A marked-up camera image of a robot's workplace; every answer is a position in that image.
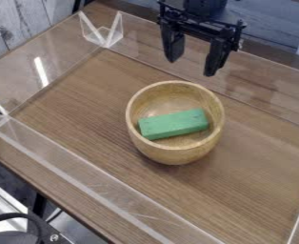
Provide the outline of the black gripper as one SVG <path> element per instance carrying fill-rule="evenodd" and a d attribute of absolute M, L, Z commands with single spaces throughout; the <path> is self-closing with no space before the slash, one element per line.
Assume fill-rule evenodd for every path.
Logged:
<path fill-rule="evenodd" d="M 231 51 L 240 49 L 245 22 L 227 8 L 228 0 L 157 0 L 164 54 L 175 63 L 184 54 L 184 34 L 211 42 L 204 75 L 224 67 Z"/>

